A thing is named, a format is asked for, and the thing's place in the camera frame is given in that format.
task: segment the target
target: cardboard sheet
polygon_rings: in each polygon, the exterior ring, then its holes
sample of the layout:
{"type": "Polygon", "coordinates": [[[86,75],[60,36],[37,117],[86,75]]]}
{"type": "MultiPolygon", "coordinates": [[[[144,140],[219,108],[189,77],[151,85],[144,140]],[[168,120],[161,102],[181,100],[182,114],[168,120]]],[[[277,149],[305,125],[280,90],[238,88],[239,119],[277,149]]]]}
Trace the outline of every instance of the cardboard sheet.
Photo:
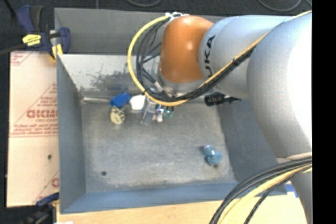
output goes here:
{"type": "Polygon", "coordinates": [[[56,62],[45,52],[11,54],[7,207],[58,191],[56,62]]]}

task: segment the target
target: kuka logo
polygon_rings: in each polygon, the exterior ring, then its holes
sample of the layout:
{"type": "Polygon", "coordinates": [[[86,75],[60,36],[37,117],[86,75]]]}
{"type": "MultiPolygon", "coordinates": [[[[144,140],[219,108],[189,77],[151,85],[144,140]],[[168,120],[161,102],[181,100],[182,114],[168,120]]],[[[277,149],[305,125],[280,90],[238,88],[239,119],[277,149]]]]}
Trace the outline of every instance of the kuka logo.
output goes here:
{"type": "Polygon", "coordinates": [[[28,110],[27,117],[30,119],[39,119],[39,118],[56,118],[58,116],[57,110],[28,110]]]}
{"type": "Polygon", "coordinates": [[[209,71],[209,75],[208,75],[209,78],[212,77],[212,71],[211,71],[211,67],[210,67],[209,56],[210,56],[212,41],[214,40],[214,38],[215,38],[215,36],[208,39],[208,41],[206,43],[205,50],[204,50],[204,56],[205,56],[204,63],[206,64],[205,69],[207,69],[209,71]]]}

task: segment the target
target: clamp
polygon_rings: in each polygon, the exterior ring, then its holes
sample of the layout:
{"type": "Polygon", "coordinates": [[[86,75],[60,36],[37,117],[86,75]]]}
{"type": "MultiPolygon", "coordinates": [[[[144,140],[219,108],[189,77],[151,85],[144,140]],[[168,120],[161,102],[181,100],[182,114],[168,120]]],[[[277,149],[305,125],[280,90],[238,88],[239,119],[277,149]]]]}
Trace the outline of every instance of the clamp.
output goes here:
{"type": "Polygon", "coordinates": [[[69,50],[70,30],[67,27],[60,27],[56,33],[51,35],[40,31],[39,21],[42,9],[43,6],[26,5],[17,11],[18,22],[26,32],[22,39],[22,48],[31,51],[45,51],[56,59],[57,54],[63,54],[69,50]],[[51,43],[53,38],[59,38],[60,41],[54,45],[51,43]]]}

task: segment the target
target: blue clamp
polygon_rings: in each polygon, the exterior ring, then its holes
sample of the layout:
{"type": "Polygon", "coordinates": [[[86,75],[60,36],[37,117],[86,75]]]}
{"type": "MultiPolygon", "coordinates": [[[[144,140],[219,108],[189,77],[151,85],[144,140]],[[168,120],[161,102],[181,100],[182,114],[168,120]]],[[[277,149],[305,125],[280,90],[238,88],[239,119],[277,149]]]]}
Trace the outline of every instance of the blue clamp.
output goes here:
{"type": "Polygon", "coordinates": [[[68,52],[70,47],[70,30],[67,27],[61,27],[56,33],[51,35],[40,31],[39,20],[42,8],[42,6],[31,7],[26,5],[17,11],[16,16],[19,24],[27,34],[23,38],[25,50],[46,51],[55,59],[55,51],[68,52]],[[59,38],[59,44],[53,45],[50,42],[53,38],[59,38]]]}
{"type": "Polygon", "coordinates": [[[131,96],[128,92],[119,93],[113,97],[110,101],[111,106],[116,106],[118,109],[122,108],[131,100],[131,96]]]}

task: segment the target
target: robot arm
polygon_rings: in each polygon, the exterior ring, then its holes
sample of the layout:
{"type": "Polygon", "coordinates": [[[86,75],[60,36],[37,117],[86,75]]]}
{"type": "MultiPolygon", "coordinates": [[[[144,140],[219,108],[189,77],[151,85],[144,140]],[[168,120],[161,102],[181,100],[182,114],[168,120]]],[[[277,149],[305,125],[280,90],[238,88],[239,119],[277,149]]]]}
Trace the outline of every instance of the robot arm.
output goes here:
{"type": "MultiPolygon", "coordinates": [[[[311,153],[311,24],[311,12],[237,16],[215,24],[197,16],[173,19],[163,34],[159,64],[166,103],[176,96],[185,102],[193,96],[188,92],[201,92],[218,70],[255,43],[250,57],[209,89],[249,100],[276,157],[311,153]]],[[[292,183],[310,223],[312,175],[300,175],[292,183]]]]}

